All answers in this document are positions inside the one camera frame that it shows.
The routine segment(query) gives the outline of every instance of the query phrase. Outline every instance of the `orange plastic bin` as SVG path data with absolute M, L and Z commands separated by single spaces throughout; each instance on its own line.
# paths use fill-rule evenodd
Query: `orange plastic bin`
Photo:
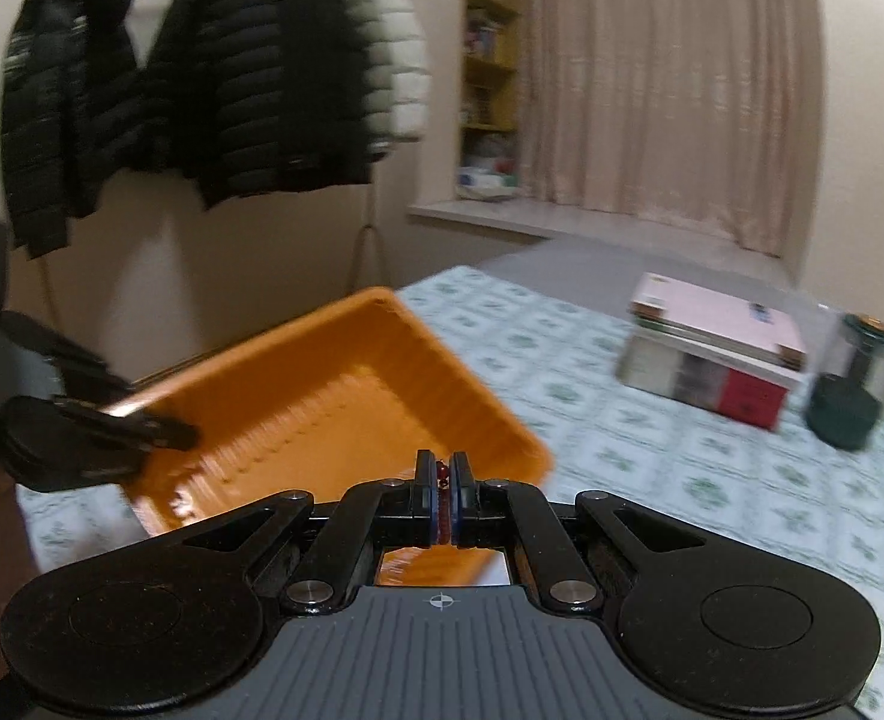
M 148 408 L 197 425 L 190 452 L 155 450 L 126 485 L 153 536 L 279 490 L 336 500 L 359 482 L 411 477 L 415 453 L 465 450 L 478 479 L 538 483 L 539 442 L 390 291 L 332 303 L 199 362 L 107 411 Z M 382 584 L 469 584 L 479 550 L 386 556 Z

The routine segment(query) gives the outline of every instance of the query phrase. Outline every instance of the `checkered tablecloth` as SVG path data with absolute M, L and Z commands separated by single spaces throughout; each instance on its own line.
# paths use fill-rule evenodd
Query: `checkered tablecloth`
M 611 490 L 856 586 L 882 621 L 882 655 L 858 707 L 884 720 L 884 428 L 851 454 L 805 428 L 805 391 L 769 433 L 626 388 L 613 369 L 628 322 L 476 269 L 400 295 L 549 446 L 550 499 Z M 116 488 L 19 490 L 19 500 L 43 569 L 144 536 Z

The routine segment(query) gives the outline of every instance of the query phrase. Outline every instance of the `curtain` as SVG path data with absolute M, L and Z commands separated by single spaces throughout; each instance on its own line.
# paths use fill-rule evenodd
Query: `curtain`
M 795 0 L 525 0 L 530 196 L 778 255 L 797 107 Z

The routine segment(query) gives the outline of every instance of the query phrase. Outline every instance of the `white wall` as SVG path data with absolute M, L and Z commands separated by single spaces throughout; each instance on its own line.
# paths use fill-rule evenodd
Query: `white wall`
M 0 0 L 0 65 L 22 0 Z M 529 239 L 417 223 L 405 209 L 453 184 L 460 93 L 459 0 L 414 0 L 434 69 L 431 126 L 378 167 L 392 280 L 517 250 Z M 128 26 L 147 52 L 168 0 L 138 1 Z M 203 213 L 174 176 L 117 175 L 99 211 L 47 258 L 65 331 L 139 376 L 339 298 L 362 218 L 363 190 L 230 200 Z M 4 204 L 0 186 L 0 217 Z M 368 279 L 371 280 L 371 268 Z M 13 255 L 10 303 L 46 316 L 37 264 Z
M 884 319 L 884 0 L 820 0 L 822 161 L 801 286 Z

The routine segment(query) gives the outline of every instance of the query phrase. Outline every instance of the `green floral pattern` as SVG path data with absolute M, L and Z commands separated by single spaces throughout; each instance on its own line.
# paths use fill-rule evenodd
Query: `green floral pattern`
M 610 490 L 863 590 L 882 618 L 883 650 L 858 707 L 884 720 L 884 430 L 849 455 L 805 428 L 805 391 L 789 397 L 769 434 L 628 389 L 613 377 L 627 322 L 476 269 L 450 269 L 400 295 L 549 447 L 555 471 L 543 487 L 552 499 Z M 42 570 L 144 536 L 117 488 L 20 488 L 18 500 Z

